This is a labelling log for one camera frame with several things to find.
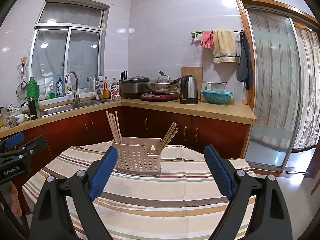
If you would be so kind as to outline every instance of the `silver bolt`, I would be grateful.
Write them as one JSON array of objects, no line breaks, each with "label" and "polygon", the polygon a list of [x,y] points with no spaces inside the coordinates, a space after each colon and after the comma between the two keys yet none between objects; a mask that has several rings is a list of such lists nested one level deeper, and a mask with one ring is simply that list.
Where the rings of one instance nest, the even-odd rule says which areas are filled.
[{"label": "silver bolt", "polygon": [[276,179],[276,177],[274,175],[272,175],[272,174],[269,174],[268,175],[268,179],[274,181]]},{"label": "silver bolt", "polygon": [[77,172],[77,176],[78,177],[83,177],[85,175],[85,171],[84,170],[80,170]]},{"label": "silver bolt", "polygon": [[241,177],[243,177],[245,175],[245,171],[244,170],[237,170],[237,174]]},{"label": "silver bolt", "polygon": [[51,181],[53,181],[54,180],[54,176],[49,176],[49,177],[47,177],[47,182],[51,182]]}]

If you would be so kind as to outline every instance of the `sink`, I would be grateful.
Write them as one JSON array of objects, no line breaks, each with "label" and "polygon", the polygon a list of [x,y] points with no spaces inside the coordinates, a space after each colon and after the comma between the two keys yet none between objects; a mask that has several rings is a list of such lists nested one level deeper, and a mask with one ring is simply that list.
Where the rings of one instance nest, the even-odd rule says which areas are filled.
[{"label": "sink", "polygon": [[65,106],[57,106],[53,108],[49,108],[43,111],[43,114],[41,117],[45,117],[52,114],[59,114],[62,112],[70,111],[77,108],[87,107],[87,106],[95,106],[99,104],[104,104],[108,102],[115,102],[118,101],[117,99],[101,99],[101,100],[88,100],[84,102],[79,102],[78,104],[69,104]]}]

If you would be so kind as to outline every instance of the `tablecloth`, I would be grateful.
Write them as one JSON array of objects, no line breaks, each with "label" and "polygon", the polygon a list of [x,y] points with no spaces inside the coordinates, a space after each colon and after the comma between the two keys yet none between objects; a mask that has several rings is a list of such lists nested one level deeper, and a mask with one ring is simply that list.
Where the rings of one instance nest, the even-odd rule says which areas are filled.
[{"label": "tablecloth", "polygon": [[[111,146],[103,142],[71,147],[36,173],[23,187],[31,211],[45,179],[58,179],[86,170],[102,158]],[[230,160],[236,169],[254,172],[244,159]],[[219,223],[228,200],[218,187],[204,161],[204,155],[183,146],[169,146],[161,153],[159,177],[137,177],[113,170],[102,195],[94,206],[114,240],[188,239],[207,240]],[[237,238],[248,227],[255,196],[250,197]],[[67,197],[77,235],[87,239],[71,197]]]}]

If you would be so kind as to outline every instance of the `beige plastic basket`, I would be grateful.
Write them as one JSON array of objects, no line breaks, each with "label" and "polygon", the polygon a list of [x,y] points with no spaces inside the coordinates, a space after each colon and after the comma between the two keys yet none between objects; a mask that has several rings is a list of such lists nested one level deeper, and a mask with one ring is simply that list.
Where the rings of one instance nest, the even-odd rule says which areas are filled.
[{"label": "beige plastic basket", "polygon": [[122,137],[122,142],[118,144],[114,139],[111,141],[118,151],[118,172],[147,177],[161,174],[160,154],[156,155],[161,139]]}]

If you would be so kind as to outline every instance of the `wooden cutting board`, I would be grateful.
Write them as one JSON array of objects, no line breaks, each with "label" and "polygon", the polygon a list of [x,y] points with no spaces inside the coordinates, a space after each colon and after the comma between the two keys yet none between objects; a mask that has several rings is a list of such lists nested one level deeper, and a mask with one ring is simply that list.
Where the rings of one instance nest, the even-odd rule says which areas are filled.
[{"label": "wooden cutting board", "polygon": [[183,77],[185,75],[193,75],[196,78],[197,86],[198,86],[198,99],[200,99],[203,67],[182,67],[181,68],[181,77]]}]

